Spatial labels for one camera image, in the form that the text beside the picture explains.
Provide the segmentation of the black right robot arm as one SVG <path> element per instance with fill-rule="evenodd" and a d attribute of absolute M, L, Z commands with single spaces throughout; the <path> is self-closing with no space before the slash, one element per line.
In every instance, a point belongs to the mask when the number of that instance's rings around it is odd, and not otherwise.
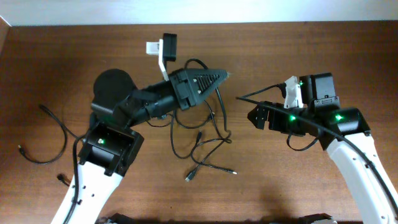
<path fill-rule="evenodd" d="M 342 174 L 363 223 L 397 223 L 397 191 L 376 151 L 371 129 L 357 108 L 342 108 L 333 75 L 292 76 L 276 86 L 284 103 L 255 101 L 248 120 L 292 136 L 314 137 Z"/>

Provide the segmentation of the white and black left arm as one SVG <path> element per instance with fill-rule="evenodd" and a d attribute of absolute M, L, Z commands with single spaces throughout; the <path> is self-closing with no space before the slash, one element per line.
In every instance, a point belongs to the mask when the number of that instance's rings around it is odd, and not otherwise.
<path fill-rule="evenodd" d="M 95 80 L 90 127 L 74 151 L 74 176 L 53 223 L 94 223 L 134 162 L 144 138 L 131 128 L 176 109 L 203 103 L 229 74 L 181 68 L 169 79 L 138 89 L 131 76 L 110 69 Z"/>

